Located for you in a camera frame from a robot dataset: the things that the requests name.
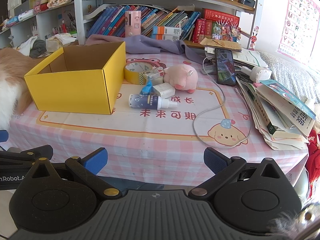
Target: pillow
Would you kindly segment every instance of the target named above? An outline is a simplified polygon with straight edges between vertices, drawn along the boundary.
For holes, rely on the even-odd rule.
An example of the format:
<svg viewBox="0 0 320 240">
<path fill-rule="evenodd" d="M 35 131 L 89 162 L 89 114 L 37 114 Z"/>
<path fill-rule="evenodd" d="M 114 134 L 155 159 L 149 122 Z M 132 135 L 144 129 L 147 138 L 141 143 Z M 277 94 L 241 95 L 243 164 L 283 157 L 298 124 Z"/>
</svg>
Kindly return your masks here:
<svg viewBox="0 0 320 240">
<path fill-rule="evenodd" d="M 302 102 L 314 98 L 316 103 L 320 103 L 320 77 L 316 73 L 311 73 L 308 67 L 306 67 L 308 69 L 300 67 L 270 53 L 264 51 L 259 53 L 272 70 L 272 79 L 284 85 Z"/>
</svg>

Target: yellow tape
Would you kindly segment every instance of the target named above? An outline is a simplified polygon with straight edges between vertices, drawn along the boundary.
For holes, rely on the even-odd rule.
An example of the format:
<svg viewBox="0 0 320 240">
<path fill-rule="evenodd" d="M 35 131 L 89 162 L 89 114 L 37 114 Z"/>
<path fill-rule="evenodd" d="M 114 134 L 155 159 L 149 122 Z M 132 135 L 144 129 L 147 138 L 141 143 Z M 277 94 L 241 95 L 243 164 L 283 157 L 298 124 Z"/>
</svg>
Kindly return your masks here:
<svg viewBox="0 0 320 240">
<path fill-rule="evenodd" d="M 124 78 L 134 85 L 145 85 L 143 73 L 152 70 L 152 65 L 145 62 L 128 62 L 124 67 Z"/>
</svg>

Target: blue bottle label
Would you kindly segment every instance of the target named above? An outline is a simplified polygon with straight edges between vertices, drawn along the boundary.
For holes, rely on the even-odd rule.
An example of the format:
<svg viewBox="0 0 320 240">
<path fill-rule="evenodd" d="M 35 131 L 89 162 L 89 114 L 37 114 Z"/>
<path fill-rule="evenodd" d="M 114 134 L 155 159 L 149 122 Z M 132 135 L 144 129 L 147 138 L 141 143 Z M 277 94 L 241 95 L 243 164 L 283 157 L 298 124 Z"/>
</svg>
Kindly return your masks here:
<svg viewBox="0 0 320 240">
<path fill-rule="evenodd" d="M 158 96 L 131 94 L 129 97 L 129 106 L 132 108 L 157 109 Z"/>
</svg>

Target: gray ribbed panel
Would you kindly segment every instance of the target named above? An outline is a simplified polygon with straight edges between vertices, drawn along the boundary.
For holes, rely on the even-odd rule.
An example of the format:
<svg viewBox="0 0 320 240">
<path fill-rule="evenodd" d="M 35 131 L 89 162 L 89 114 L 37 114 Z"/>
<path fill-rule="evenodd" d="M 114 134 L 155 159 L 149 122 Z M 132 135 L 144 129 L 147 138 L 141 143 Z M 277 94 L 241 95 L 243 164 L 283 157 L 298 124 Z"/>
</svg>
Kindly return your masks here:
<svg viewBox="0 0 320 240">
<path fill-rule="evenodd" d="M 16 232 L 10 240 L 285 240 L 251 236 L 223 224 L 205 201 L 183 190 L 134 191 L 104 201 L 94 217 L 71 231 L 53 235 Z"/>
</svg>

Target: bottle cap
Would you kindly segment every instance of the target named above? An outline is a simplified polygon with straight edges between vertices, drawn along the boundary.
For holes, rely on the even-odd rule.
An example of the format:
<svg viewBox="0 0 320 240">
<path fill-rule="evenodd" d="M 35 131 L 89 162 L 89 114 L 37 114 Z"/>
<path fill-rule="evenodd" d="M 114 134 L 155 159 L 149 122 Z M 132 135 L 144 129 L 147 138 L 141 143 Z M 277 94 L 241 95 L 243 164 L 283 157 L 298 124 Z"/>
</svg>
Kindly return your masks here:
<svg viewBox="0 0 320 240">
<path fill-rule="evenodd" d="M 178 102 L 169 101 L 168 99 L 162 99 L 161 108 L 174 108 L 178 106 Z"/>
</svg>

